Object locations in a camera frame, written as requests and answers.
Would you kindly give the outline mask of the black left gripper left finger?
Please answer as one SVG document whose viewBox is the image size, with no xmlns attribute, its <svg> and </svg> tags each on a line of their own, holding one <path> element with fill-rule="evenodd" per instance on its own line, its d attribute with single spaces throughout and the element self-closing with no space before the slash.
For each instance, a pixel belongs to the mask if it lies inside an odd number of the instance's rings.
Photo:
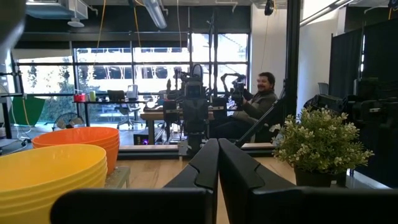
<svg viewBox="0 0 398 224">
<path fill-rule="evenodd" d="M 210 139 L 161 189 L 78 189 L 63 194 L 51 224 L 215 224 L 220 146 Z"/>
</svg>

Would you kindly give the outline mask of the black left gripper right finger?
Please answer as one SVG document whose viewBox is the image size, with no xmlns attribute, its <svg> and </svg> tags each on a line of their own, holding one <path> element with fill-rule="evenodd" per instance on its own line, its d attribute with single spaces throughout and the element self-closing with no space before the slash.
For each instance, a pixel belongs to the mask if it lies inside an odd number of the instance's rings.
<svg viewBox="0 0 398 224">
<path fill-rule="evenodd" d="M 398 224 L 398 190 L 299 187 L 218 142 L 230 224 Z"/>
</svg>

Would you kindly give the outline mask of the wooden work table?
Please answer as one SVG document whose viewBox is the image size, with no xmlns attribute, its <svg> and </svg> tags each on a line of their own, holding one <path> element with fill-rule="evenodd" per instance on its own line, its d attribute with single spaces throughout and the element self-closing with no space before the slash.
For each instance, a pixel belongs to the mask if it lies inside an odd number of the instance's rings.
<svg viewBox="0 0 398 224">
<path fill-rule="evenodd" d="M 219 111 L 225 109 L 224 106 L 216 106 L 212 107 L 210 106 L 208 108 L 208 119 L 214 119 L 213 112 L 214 111 Z M 155 127 L 154 127 L 154 122 L 156 120 L 163 120 L 164 119 L 164 113 L 163 110 L 146 110 L 143 113 L 140 114 L 141 119 L 145 120 L 147 122 L 147 127 L 148 127 L 148 142 L 150 145 L 155 144 Z"/>
</svg>

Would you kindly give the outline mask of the black computer glowing light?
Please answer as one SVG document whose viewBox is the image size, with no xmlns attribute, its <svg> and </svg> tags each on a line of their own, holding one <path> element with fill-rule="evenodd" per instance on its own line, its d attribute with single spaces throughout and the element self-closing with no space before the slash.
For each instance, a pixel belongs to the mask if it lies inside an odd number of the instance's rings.
<svg viewBox="0 0 398 224">
<path fill-rule="evenodd" d="M 134 145 L 149 145 L 149 135 L 148 134 L 134 134 L 133 135 Z"/>
</svg>

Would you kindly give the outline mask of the person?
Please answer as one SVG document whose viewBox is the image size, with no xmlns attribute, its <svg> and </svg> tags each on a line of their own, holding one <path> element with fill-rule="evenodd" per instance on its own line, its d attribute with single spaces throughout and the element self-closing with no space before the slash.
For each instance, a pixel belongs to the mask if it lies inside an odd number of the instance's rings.
<svg viewBox="0 0 398 224">
<path fill-rule="evenodd" d="M 231 116 L 210 121 L 210 138 L 241 138 L 259 120 L 278 99 L 274 92 L 275 76 L 271 72 L 262 72 L 257 78 L 257 93 L 247 89 L 243 93 L 242 111 Z"/>
</svg>

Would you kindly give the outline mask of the black office chair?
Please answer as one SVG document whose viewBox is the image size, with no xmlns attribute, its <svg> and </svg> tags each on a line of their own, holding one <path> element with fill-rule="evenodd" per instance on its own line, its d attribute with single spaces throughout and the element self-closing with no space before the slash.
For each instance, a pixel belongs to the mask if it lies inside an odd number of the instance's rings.
<svg viewBox="0 0 398 224">
<path fill-rule="evenodd" d="M 130 119 L 130 112 L 132 111 L 129 104 L 125 103 L 126 98 L 123 90 L 108 90 L 108 98 L 110 102 L 116 102 L 115 110 L 120 112 L 124 119 L 117 124 L 117 129 L 120 128 L 121 125 L 128 125 L 133 127 L 133 122 Z"/>
</svg>

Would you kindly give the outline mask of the green potted plant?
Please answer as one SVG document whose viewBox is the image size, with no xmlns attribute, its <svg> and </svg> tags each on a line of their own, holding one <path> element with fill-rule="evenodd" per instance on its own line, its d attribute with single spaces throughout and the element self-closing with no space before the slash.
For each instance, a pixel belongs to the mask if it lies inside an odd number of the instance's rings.
<svg viewBox="0 0 398 224">
<path fill-rule="evenodd" d="M 304 108 L 276 125 L 273 156 L 294 169 L 298 186 L 330 187 L 349 169 L 367 166 L 374 153 L 359 140 L 348 114 Z"/>
</svg>

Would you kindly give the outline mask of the black office desk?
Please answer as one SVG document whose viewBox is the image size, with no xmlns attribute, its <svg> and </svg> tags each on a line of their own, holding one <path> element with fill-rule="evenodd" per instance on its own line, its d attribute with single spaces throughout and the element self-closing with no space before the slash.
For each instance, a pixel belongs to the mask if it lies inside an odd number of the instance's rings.
<svg viewBox="0 0 398 224">
<path fill-rule="evenodd" d="M 74 101 L 78 107 L 84 108 L 84 112 L 78 112 L 78 115 L 82 116 L 85 125 L 90 126 L 93 117 L 95 121 L 99 121 L 101 118 L 108 118 L 106 122 L 113 122 L 115 118 L 119 118 L 120 125 L 127 124 L 133 126 L 134 123 L 139 123 L 138 112 L 146 106 L 148 101 Z"/>
</svg>

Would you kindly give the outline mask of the white fluorescent ceiling light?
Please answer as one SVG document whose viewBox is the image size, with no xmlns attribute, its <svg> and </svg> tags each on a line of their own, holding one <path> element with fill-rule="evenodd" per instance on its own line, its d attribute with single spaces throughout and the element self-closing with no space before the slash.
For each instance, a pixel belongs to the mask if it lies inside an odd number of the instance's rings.
<svg viewBox="0 0 398 224">
<path fill-rule="evenodd" d="M 162 13 L 160 0 L 142 0 L 142 2 L 155 26 L 159 29 L 165 29 L 167 27 L 167 23 Z"/>
</svg>

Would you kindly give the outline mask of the metal floor fan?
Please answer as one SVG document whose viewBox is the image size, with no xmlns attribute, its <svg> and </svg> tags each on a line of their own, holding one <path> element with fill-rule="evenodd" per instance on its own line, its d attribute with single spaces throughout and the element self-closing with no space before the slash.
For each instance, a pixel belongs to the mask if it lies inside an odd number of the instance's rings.
<svg viewBox="0 0 398 224">
<path fill-rule="evenodd" d="M 58 131 L 61 129 L 70 129 L 77 127 L 84 127 L 84 119 L 77 113 L 67 112 L 61 114 L 54 122 L 52 131 Z"/>
</svg>

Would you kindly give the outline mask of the black equipment pile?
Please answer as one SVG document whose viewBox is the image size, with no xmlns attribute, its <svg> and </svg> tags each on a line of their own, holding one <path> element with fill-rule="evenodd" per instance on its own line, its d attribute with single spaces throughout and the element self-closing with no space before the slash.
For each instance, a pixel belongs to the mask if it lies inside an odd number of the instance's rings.
<svg viewBox="0 0 398 224">
<path fill-rule="evenodd" d="M 347 121 L 359 129 L 359 140 L 374 154 L 367 166 L 355 171 L 398 189 L 398 80 L 361 78 L 355 82 L 354 94 L 344 98 L 317 94 L 304 107 L 346 113 Z"/>
</svg>

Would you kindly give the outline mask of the white ceiling light strip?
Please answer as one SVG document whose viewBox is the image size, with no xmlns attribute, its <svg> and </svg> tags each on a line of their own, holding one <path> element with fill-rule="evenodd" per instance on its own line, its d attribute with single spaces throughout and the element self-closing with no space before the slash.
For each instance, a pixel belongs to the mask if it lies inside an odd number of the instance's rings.
<svg viewBox="0 0 398 224">
<path fill-rule="evenodd" d="M 352 0 L 303 0 L 300 27 L 309 25 L 321 17 L 349 4 Z"/>
</svg>

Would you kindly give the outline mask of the green board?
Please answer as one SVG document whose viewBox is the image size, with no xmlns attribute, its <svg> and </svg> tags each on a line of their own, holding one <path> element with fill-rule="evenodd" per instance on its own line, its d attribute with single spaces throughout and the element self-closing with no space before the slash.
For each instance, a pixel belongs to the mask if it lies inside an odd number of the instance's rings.
<svg viewBox="0 0 398 224">
<path fill-rule="evenodd" d="M 14 97 L 9 109 L 10 122 L 23 126 L 35 126 L 42 114 L 45 100 L 34 96 Z"/>
</svg>

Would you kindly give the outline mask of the black table end rail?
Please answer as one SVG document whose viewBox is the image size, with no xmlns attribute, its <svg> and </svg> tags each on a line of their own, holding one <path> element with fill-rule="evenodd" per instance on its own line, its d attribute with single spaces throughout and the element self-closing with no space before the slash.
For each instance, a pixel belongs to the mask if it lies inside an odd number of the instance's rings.
<svg viewBox="0 0 398 224">
<path fill-rule="evenodd" d="M 269 142 L 245 143 L 241 149 L 252 157 L 271 157 L 274 146 Z M 186 146 L 179 145 L 132 145 L 120 146 L 118 160 L 134 159 L 181 159 L 191 158 Z"/>
</svg>

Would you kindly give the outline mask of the black diagonal frame strut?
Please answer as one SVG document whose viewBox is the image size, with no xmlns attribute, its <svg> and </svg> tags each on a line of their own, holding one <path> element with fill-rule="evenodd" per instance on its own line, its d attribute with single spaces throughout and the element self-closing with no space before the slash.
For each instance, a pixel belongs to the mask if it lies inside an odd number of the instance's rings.
<svg viewBox="0 0 398 224">
<path fill-rule="evenodd" d="M 280 98 L 272 104 L 271 108 L 264 115 L 262 115 L 259 119 L 255 119 L 254 125 L 235 142 L 235 145 L 242 147 L 258 132 L 261 132 L 263 128 L 266 128 L 268 131 L 272 126 L 282 124 L 284 122 L 286 99 L 287 97 L 285 96 L 285 88 L 283 88 Z"/>
</svg>

